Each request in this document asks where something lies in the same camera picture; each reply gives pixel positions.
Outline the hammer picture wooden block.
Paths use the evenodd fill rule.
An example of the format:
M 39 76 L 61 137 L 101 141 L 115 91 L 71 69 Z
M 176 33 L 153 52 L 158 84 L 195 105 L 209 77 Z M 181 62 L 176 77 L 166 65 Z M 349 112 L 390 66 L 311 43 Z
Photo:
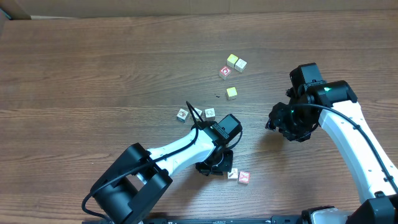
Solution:
M 227 177 L 229 180 L 236 180 L 239 177 L 239 172 L 237 168 L 232 168 L 229 172 L 227 172 Z

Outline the red letter Y block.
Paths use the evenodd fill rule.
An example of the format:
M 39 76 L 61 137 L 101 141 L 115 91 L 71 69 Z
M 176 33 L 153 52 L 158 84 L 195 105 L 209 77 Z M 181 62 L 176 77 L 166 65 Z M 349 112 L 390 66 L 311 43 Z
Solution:
M 239 172 L 238 182 L 240 184 L 248 184 L 250 181 L 250 173 L 245 171 Z

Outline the letter M wooden block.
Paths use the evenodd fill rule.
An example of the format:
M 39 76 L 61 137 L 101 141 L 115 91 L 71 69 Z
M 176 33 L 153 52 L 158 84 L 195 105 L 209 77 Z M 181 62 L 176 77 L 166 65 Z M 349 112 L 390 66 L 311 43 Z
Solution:
M 201 114 L 202 114 L 202 110 L 200 110 L 198 108 L 193 109 L 193 115 L 194 115 L 195 119 L 200 119 Z

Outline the acorn picture wooden block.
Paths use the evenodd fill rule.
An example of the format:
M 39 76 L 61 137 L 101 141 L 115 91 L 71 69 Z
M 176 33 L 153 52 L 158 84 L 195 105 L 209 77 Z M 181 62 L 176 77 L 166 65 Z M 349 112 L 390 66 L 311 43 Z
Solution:
M 187 110 L 180 108 L 176 117 L 179 121 L 185 123 L 188 115 L 189 115 L 189 112 Z

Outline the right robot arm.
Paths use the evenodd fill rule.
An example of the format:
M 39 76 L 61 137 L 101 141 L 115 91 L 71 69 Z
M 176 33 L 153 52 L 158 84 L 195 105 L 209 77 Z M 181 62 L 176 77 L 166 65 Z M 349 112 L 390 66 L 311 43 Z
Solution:
M 351 172 L 361 204 L 353 212 L 334 206 L 309 208 L 295 222 L 397 223 L 397 166 L 370 130 L 352 88 L 344 80 L 324 80 L 315 63 L 299 65 L 289 77 L 290 101 L 273 106 L 266 128 L 297 142 L 322 128 Z

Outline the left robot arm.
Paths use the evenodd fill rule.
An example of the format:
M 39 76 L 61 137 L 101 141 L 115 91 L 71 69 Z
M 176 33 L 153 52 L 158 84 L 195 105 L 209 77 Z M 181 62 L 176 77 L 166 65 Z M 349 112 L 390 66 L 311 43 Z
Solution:
M 183 138 L 166 146 L 129 146 L 92 186 L 89 197 L 111 223 L 139 223 L 173 182 L 172 176 L 194 165 L 203 175 L 223 175 L 233 166 L 233 145 L 242 135 L 232 114 L 220 122 L 197 122 Z

